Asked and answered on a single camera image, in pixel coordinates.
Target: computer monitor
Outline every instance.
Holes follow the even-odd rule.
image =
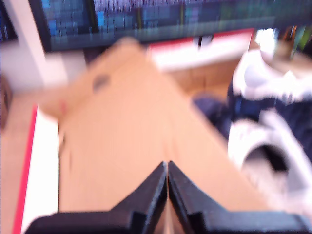
[[[17,35],[10,21],[8,13],[0,0],[0,42],[17,39]]]
[[[29,0],[46,52],[312,23],[312,0]]]

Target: brown cardboard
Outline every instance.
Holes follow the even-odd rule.
[[[99,76],[105,84],[93,92]],[[268,208],[228,160],[224,140],[171,79],[136,42],[123,41],[40,106],[58,118],[63,139],[59,211],[108,210],[163,160],[173,160],[229,210]]]

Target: white wall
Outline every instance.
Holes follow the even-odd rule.
[[[65,84],[85,69],[83,51],[45,54],[28,0],[3,0],[19,41],[1,45],[1,73],[13,91]]]

